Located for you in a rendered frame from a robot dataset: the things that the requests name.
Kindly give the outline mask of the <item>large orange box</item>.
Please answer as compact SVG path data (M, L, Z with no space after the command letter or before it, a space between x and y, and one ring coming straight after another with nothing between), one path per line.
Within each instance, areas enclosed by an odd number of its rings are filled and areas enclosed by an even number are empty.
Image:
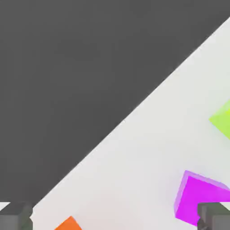
M54 230L82 230L82 228L79 226L75 218L70 216Z

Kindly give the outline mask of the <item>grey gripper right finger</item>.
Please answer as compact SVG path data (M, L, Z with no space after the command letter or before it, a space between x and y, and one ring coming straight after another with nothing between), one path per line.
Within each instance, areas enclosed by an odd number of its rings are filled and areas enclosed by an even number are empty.
M199 203L197 230L230 230L230 210L221 203Z

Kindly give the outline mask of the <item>large lime green box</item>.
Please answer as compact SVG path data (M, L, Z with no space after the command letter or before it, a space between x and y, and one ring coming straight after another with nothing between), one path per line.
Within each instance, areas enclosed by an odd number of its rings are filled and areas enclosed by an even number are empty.
M209 118L209 121L230 139L230 99Z

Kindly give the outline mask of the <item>large magenta box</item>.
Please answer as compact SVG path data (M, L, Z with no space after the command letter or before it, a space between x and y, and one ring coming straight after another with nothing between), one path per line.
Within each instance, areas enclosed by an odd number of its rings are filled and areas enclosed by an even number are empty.
M221 182L186 170L174 202L174 216L195 225L199 203L230 202L230 188Z

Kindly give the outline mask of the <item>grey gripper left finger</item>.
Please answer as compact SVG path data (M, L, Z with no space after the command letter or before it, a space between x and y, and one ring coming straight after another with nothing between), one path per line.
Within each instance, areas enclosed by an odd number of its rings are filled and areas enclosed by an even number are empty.
M32 213L30 203L9 203L0 210L0 230L33 230Z

